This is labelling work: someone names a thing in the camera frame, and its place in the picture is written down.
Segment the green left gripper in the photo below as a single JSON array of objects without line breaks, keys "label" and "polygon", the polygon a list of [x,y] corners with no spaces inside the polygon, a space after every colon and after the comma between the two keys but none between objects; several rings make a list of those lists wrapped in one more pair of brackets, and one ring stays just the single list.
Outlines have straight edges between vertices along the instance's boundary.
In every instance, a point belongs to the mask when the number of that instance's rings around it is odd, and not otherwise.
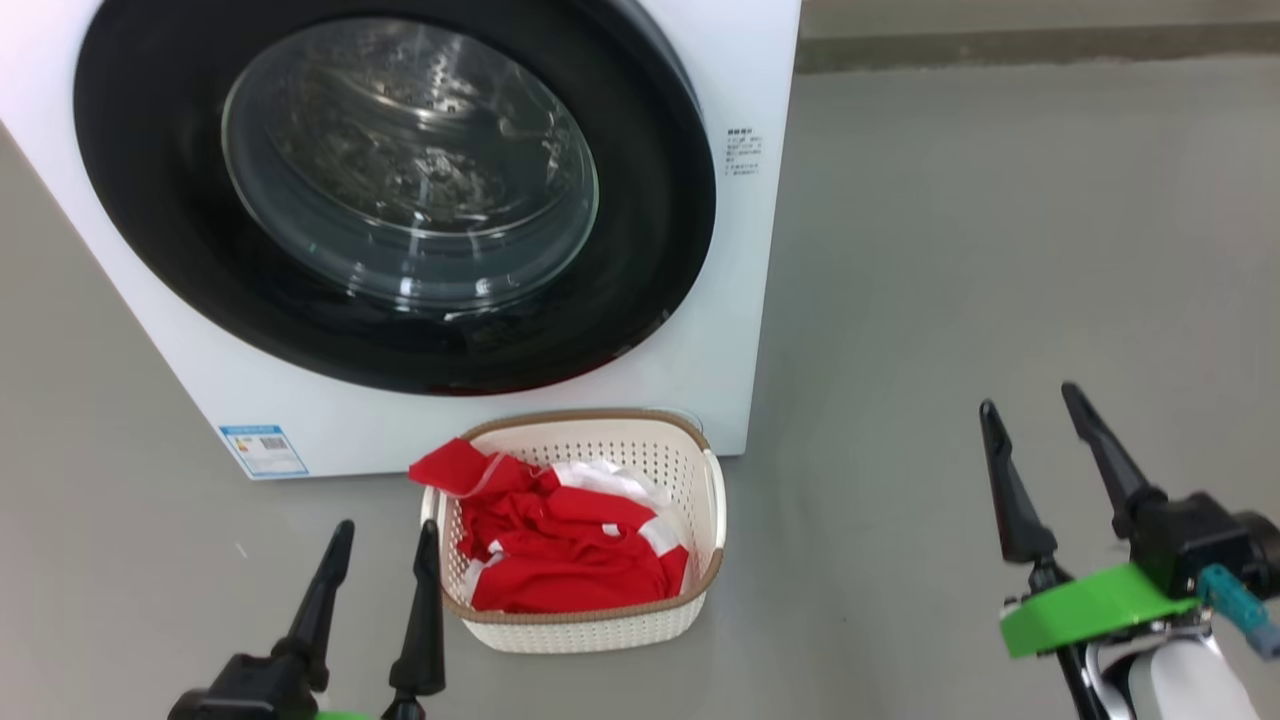
[{"label": "green left gripper", "polygon": [[[326,662],[337,592],[346,580],[355,542],[355,521],[339,521],[312,575],[289,630],[275,642],[271,656],[294,659],[303,666],[311,691],[326,691]],[[415,592],[399,657],[393,662],[389,684],[396,698],[381,714],[324,710],[316,720],[426,720],[420,697],[442,693],[445,679],[445,642],[442,602],[439,528],[422,523],[413,557]]]}]

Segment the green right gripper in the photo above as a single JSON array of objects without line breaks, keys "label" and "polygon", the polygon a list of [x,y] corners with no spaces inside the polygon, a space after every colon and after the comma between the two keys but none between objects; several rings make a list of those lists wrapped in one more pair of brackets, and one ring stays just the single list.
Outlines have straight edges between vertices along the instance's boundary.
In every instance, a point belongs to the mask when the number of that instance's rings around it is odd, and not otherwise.
[{"label": "green right gripper", "polygon": [[[1132,541],[1140,511],[1166,503],[1169,496],[1147,480],[1078,383],[1064,382],[1061,395],[1076,436],[1093,454],[1114,510],[1112,529],[1120,541]],[[1056,537],[1036,512],[1012,460],[1012,441],[992,400],[980,404],[979,420],[1004,561],[1025,565],[1052,559]],[[1138,565],[1125,562],[1029,593],[1002,611],[1000,634],[1007,656],[1024,659],[1142,629],[1196,612],[1199,606],[1190,594],[1167,594]]]}]

